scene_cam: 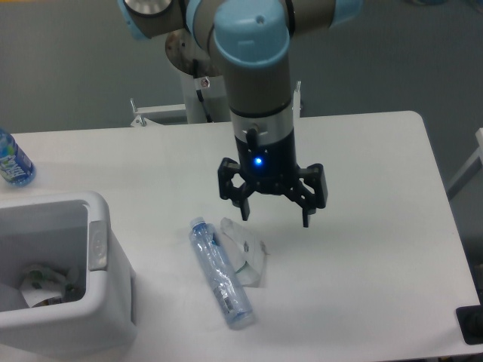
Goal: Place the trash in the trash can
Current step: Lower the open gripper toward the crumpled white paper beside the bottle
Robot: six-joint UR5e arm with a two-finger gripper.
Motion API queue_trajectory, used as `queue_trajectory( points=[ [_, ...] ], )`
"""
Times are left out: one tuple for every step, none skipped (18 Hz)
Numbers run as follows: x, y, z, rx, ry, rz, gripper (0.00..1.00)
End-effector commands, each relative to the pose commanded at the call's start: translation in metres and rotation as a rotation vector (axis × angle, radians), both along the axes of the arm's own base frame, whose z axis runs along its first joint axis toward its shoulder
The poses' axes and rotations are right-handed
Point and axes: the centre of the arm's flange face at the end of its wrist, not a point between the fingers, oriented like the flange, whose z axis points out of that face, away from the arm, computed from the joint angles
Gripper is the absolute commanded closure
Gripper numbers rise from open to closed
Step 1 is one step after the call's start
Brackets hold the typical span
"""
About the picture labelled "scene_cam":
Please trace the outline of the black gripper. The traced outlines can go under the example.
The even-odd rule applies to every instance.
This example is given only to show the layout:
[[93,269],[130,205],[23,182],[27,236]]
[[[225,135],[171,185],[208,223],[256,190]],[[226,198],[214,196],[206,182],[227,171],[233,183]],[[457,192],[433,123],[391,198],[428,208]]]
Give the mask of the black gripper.
[[[308,228],[311,215],[327,205],[324,166],[317,163],[301,168],[297,165],[294,131],[282,140],[260,145],[255,150],[250,150],[248,144],[238,138],[235,141],[240,164],[231,158],[221,161],[217,170],[220,197],[230,200],[240,209],[242,220],[247,221],[252,186],[261,194],[283,194],[301,208],[303,227]],[[240,186],[234,186],[236,175],[243,180]]]

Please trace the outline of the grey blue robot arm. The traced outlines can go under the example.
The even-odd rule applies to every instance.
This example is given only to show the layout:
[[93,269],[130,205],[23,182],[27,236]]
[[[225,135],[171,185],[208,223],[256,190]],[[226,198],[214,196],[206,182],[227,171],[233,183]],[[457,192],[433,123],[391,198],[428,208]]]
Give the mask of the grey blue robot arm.
[[249,197],[283,195],[298,204],[303,221],[326,206],[321,164],[297,163],[291,91],[291,39],[344,23],[360,1],[120,1],[137,39],[185,29],[220,70],[238,159],[218,168],[220,197],[248,218]]

